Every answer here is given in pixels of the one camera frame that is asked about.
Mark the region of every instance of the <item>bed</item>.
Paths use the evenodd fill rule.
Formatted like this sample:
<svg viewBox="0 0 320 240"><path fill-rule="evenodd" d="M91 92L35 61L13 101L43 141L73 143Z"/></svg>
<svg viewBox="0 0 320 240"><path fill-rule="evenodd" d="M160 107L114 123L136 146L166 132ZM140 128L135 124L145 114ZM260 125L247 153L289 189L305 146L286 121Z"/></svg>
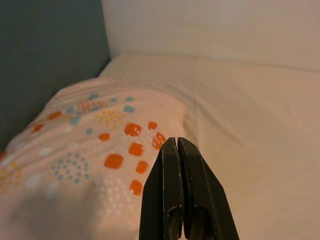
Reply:
<svg viewBox="0 0 320 240"><path fill-rule="evenodd" d="M222 183L240 239L318 239L319 72L128 54L100 77L186 106L187 137Z"/></svg>

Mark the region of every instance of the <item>gray wall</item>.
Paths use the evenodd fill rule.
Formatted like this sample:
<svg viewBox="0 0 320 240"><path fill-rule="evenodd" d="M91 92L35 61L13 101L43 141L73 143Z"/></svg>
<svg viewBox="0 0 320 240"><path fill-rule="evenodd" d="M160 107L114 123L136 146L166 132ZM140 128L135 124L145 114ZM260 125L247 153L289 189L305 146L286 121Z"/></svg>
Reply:
<svg viewBox="0 0 320 240"><path fill-rule="evenodd" d="M0 150L59 89L109 61L101 0L1 0Z"/></svg>

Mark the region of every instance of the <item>mattress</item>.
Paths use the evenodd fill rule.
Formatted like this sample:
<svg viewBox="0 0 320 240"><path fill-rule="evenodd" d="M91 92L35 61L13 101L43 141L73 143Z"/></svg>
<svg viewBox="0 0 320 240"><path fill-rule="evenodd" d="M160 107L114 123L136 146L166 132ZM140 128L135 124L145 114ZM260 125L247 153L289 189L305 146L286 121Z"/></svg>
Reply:
<svg viewBox="0 0 320 240"><path fill-rule="evenodd" d="M186 106L188 139L222 183L240 239L319 238L319 72L132 54L100 76Z"/></svg>

